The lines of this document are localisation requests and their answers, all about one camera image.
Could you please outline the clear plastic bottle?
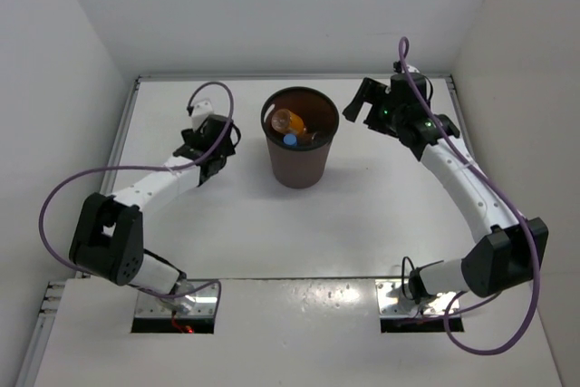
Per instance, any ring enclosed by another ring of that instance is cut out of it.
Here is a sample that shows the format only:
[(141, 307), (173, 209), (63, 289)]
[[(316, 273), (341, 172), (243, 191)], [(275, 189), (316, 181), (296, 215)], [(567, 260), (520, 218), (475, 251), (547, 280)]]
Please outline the clear plastic bottle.
[(304, 143), (306, 145), (314, 144), (324, 140), (324, 133), (322, 131), (309, 132), (304, 135)]

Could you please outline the orange plastic bottle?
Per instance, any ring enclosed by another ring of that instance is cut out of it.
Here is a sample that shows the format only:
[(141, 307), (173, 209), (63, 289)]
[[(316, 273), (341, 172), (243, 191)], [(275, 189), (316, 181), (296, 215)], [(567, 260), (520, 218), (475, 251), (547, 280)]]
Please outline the orange plastic bottle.
[(271, 117), (271, 127), (281, 134), (303, 135), (307, 132), (303, 119), (288, 109), (280, 109)]

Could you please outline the blue label water bottle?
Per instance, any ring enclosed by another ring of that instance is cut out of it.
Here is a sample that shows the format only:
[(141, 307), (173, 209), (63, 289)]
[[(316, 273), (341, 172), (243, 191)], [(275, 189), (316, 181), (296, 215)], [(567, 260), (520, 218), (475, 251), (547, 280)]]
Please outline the blue label water bottle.
[(293, 133), (287, 133), (283, 137), (283, 143), (288, 147), (295, 147), (298, 144), (298, 140)]

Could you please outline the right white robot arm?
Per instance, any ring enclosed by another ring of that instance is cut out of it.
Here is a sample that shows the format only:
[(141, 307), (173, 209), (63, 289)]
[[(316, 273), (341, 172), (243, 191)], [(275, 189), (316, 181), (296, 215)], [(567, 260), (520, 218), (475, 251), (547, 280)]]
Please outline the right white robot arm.
[(478, 174), (458, 127), (444, 114), (430, 116), (422, 96), (428, 81), (419, 74), (394, 74), (388, 84), (365, 78), (343, 110), (355, 121), (365, 103), (364, 123), (399, 140), (446, 189), (468, 224), (476, 245), (463, 257), (413, 269), (406, 290), (422, 302), (439, 293), (498, 294), (537, 278), (548, 229), (541, 218), (518, 219)]

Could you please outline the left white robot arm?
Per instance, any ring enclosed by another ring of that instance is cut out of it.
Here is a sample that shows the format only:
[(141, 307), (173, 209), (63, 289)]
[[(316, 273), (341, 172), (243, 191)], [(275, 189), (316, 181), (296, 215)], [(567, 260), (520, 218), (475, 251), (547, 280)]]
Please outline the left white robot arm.
[(171, 298), (187, 275), (145, 247), (144, 223), (181, 194), (202, 186), (236, 153), (239, 128), (216, 114), (181, 132), (183, 143), (164, 165), (108, 196), (91, 194), (69, 249), (77, 267), (115, 285)]

